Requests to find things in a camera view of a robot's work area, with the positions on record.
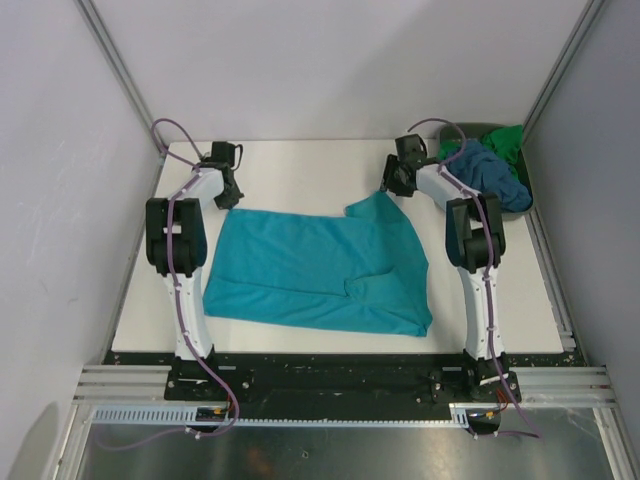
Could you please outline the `teal t-shirt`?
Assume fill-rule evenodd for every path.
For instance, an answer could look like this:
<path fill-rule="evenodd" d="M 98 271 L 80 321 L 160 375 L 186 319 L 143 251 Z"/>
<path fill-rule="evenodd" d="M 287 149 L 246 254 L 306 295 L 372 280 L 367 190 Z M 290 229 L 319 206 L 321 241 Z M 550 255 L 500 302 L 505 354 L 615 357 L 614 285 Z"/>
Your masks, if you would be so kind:
<path fill-rule="evenodd" d="M 409 218 L 381 192 L 339 217 L 237 209 L 203 294 L 211 317 L 426 336 L 429 263 Z"/>

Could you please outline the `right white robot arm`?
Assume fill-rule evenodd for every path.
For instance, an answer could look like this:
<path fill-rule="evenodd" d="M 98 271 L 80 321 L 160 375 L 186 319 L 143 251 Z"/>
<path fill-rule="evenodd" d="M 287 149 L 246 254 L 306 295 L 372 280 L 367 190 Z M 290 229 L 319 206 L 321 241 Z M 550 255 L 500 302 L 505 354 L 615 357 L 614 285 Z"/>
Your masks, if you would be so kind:
<path fill-rule="evenodd" d="M 497 314 L 497 273 L 506 250 L 501 204 L 457 179 L 443 162 L 427 156 L 422 138 L 395 140 L 387 157 L 381 189 L 400 197 L 420 192 L 445 212 L 445 250 L 458 270 L 465 299 L 465 353 L 475 362 L 504 353 Z"/>

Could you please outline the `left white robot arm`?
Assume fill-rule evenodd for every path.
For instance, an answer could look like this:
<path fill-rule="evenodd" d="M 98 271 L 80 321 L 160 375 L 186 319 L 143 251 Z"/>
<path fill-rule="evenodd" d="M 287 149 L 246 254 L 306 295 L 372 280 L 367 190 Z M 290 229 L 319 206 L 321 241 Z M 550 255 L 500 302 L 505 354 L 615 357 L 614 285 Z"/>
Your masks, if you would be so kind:
<path fill-rule="evenodd" d="M 208 253 L 204 210 L 234 208 L 244 197 L 235 172 L 244 147 L 214 142 L 186 182 L 167 197 L 146 202 L 146 257 L 167 288 L 176 328 L 175 355 L 205 360 L 214 351 L 206 326 L 201 286 Z"/>

